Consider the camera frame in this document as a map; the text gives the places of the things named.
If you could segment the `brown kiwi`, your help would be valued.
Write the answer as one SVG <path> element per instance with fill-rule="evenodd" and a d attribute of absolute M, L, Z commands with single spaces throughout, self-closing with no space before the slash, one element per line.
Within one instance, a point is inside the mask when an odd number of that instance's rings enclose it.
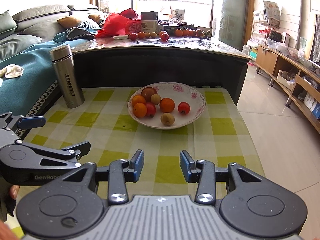
<path fill-rule="evenodd" d="M 165 126 L 171 126 L 175 122 L 175 117 L 171 113 L 163 113 L 161 115 L 161 123 Z"/>
<path fill-rule="evenodd" d="M 159 94 L 153 94 L 150 98 L 150 102 L 154 105 L 159 105 L 161 102 L 161 96 Z"/>

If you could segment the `orange mandarin front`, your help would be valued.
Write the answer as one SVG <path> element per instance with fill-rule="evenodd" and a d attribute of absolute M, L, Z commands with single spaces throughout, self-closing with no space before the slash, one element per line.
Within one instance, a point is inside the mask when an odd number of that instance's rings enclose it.
<path fill-rule="evenodd" d="M 147 114 L 147 107 L 144 103 L 136 103 L 134 106 L 133 106 L 133 109 L 132 109 L 132 113 L 134 116 L 136 116 L 137 118 L 143 118 L 144 116 L 146 116 Z"/>

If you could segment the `orange mandarin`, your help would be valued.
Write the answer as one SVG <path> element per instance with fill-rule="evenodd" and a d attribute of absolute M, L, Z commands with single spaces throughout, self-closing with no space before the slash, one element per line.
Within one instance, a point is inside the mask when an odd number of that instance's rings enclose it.
<path fill-rule="evenodd" d="M 144 103 L 136 103 L 134 106 L 133 106 L 133 109 L 132 109 L 132 113 L 134 116 L 136 116 L 137 118 L 143 118 L 144 116 L 146 116 L 147 114 L 147 107 Z"/>
<path fill-rule="evenodd" d="M 171 113 L 175 109 L 175 102 L 171 98 L 163 98 L 159 107 L 163 113 Z"/>

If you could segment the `red cherry tomato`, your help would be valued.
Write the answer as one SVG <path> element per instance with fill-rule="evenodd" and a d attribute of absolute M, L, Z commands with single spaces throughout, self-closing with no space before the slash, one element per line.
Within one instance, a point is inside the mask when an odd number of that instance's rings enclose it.
<path fill-rule="evenodd" d="M 147 108 L 146 116 L 148 118 L 153 118 L 157 112 L 156 106 L 151 102 L 147 102 L 145 105 Z"/>

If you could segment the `small orange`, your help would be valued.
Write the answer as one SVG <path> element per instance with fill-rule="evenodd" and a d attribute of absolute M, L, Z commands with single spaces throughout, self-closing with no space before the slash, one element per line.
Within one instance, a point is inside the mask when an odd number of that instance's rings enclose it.
<path fill-rule="evenodd" d="M 131 100 L 131 106 L 134 107 L 137 103 L 146 104 L 146 100 L 141 95 L 135 95 Z"/>

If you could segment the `orange mandarin back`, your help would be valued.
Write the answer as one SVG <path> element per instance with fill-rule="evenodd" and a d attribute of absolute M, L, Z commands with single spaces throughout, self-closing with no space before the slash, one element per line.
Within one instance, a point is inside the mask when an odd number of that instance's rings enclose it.
<path fill-rule="evenodd" d="M 175 102 L 171 98 L 163 98 L 159 107 L 163 113 L 171 113 L 175 109 Z"/>

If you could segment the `large dark red tomato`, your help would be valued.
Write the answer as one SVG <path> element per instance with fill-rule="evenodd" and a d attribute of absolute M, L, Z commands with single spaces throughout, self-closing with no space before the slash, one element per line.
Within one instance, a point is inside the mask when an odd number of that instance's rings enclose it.
<path fill-rule="evenodd" d="M 146 102 L 150 102 L 151 97 L 154 94 L 157 94 L 157 91 L 153 87 L 145 87 L 143 88 L 140 94 L 145 99 Z"/>

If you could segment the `fruits on coffee table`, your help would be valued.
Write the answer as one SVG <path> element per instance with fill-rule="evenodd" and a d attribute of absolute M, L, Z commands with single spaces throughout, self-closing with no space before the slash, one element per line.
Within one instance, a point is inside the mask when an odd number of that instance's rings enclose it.
<path fill-rule="evenodd" d="M 195 37 L 195 38 L 212 38 L 212 31 L 210 29 L 190 29 L 190 28 L 170 28 L 167 30 L 161 30 L 156 32 L 138 32 L 131 33 L 126 38 L 131 41 L 143 40 L 143 39 L 155 39 L 159 38 L 162 41 L 167 41 L 169 37 Z"/>

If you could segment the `teal sofa blanket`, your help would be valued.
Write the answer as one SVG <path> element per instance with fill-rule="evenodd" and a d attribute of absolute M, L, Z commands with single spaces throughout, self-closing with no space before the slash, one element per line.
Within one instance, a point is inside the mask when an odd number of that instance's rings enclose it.
<path fill-rule="evenodd" d="M 1 85 L 1 113 L 12 112 L 13 115 L 23 116 L 44 114 L 50 103 L 61 94 L 49 52 L 61 45 L 68 44 L 74 48 L 87 41 L 69 41 L 63 32 L 52 41 L 35 44 L 1 62 L 1 68 L 16 64 L 24 69 L 22 76 L 4 79 Z"/>

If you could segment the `green checkered tablecloth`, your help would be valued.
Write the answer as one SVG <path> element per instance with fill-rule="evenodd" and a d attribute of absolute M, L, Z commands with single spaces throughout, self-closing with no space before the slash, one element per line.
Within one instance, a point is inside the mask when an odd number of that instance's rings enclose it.
<path fill-rule="evenodd" d="M 31 130 L 26 142 L 60 149 L 82 141 L 91 143 L 82 163 L 129 159 L 144 151 L 144 167 L 137 183 L 129 183 L 130 195 L 194 195 L 195 184 L 186 183 L 179 155 L 186 150 L 194 159 L 206 159 L 218 167 L 239 163 L 264 174 L 249 131 L 227 90 L 203 88 L 206 109 L 194 123 L 172 129 L 145 127 L 131 118 L 127 103 L 133 88 L 89 88 L 85 102 L 68 109 L 59 99 L 47 113 L 46 124 Z"/>

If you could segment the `stainless steel thermos bottle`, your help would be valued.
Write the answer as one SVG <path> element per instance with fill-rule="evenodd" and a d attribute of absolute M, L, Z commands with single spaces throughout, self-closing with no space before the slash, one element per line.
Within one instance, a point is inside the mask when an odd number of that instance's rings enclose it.
<path fill-rule="evenodd" d="M 66 44 L 52 49 L 50 57 L 67 107 L 79 107 L 85 98 L 75 78 L 71 46 Z"/>

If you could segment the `white floral porcelain plate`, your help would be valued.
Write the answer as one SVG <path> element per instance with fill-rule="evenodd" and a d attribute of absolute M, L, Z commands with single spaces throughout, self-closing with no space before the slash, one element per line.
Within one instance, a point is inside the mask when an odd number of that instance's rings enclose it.
<path fill-rule="evenodd" d="M 159 82 L 140 88 L 128 101 L 129 115 L 149 128 L 176 129 L 196 121 L 206 108 L 195 88 L 176 82 Z"/>

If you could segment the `grey sofa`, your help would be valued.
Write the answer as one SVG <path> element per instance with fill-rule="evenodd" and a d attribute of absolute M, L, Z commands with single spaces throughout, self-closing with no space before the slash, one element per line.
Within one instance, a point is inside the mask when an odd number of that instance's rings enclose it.
<path fill-rule="evenodd" d="M 1 13 L 1 61 L 35 44 L 52 41 L 70 28 L 99 29 L 105 20 L 106 14 L 92 4 L 44 5 L 13 16 L 7 10 Z"/>

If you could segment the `dark coffee table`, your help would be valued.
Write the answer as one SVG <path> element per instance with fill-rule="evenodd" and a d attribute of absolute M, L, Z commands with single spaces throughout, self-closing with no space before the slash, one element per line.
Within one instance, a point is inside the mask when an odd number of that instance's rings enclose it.
<path fill-rule="evenodd" d="M 170 37 L 138 41 L 97 38 L 72 49 L 81 88 L 145 87 L 178 82 L 222 87 L 238 103 L 249 57 L 219 41 Z"/>

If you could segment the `red plastic bag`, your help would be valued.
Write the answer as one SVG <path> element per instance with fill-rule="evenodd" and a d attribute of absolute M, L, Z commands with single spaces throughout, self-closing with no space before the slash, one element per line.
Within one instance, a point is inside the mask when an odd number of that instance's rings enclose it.
<path fill-rule="evenodd" d="M 103 28 L 98 30 L 95 38 L 129 35 L 140 31 L 140 16 L 133 9 L 129 8 L 121 13 L 110 13 L 104 22 Z"/>

